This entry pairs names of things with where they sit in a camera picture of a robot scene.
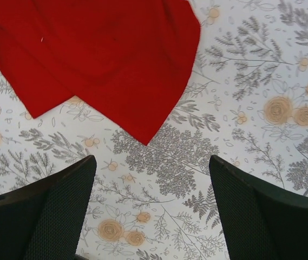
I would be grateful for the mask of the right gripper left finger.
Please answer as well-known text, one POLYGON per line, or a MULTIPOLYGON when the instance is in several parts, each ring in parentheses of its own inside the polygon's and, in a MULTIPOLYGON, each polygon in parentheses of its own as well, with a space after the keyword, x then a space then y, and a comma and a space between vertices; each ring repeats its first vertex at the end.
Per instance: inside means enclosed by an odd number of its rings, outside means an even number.
POLYGON ((76 249, 96 175, 89 155, 0 195, 0 259, 81 259, 76 249))

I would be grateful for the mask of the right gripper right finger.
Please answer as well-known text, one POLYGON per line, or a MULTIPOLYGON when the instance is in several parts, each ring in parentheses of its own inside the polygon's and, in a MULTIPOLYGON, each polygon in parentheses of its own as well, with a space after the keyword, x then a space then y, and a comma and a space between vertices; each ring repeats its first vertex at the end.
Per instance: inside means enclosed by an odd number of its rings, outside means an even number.
POLYGON ((308 259, 308 197, 217 155, 209 172, 230 259, 308 259))

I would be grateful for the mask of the red t shirt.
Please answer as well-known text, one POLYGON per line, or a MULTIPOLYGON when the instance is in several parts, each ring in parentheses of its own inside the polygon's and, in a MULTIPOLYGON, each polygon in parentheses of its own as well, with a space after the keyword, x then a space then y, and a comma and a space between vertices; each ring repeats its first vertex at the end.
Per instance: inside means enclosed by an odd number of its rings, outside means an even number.
POLYGON ((0 1, 0 71, 31 116, 78 97, 144 145, 199 41, 188 1, 0 1))

